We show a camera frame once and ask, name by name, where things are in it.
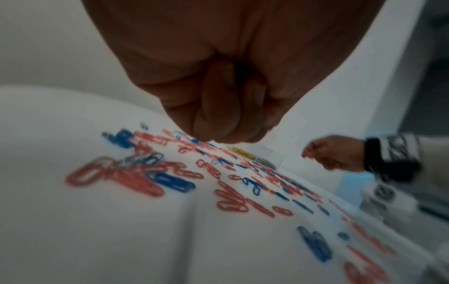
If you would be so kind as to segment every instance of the yellow object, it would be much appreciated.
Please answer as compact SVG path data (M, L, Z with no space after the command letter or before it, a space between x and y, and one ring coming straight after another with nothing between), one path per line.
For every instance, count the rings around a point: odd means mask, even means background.
M251 153L248 153L247 151L243 151L243 150L240 149L240 148L233 147L231 151L233 151L233 152L236 153L236 154L239 154L240 156L243 156L243 157L245 157L245 158L248 158L248 159L250 159L250 160L253 160L253 161L256 160L256 156L254 156L254 155L251 154Z

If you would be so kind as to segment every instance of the sleeve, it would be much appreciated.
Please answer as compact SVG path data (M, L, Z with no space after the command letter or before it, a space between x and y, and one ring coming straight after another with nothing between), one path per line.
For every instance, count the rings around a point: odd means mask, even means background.
M400 134L367 139L365 169L383 182L425 184L449 190L449 138Z

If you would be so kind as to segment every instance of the table surface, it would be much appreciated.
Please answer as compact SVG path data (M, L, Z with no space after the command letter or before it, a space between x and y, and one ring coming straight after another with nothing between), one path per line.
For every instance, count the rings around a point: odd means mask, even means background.
M433 259L138 106L0 87L0 121L0 283L412 284Z

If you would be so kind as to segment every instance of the person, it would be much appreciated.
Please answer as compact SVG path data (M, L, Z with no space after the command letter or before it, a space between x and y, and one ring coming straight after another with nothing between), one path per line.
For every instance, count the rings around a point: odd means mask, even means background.
M385 0L82 0L131 81L202 141L257 142Z
M436 186L449 192L449 138L414 134L361 140L331 135L311 141L303 158L327 170L368 171L383 182Z

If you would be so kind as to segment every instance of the fist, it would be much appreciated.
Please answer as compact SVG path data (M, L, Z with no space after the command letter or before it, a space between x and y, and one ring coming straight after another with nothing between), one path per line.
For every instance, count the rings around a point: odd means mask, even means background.
M384 0L83 0L187 134L256 142L357 46Z
M365 141L345 136L327 136L310 142L303 158L315 159L326 170L363 172L365 170Z

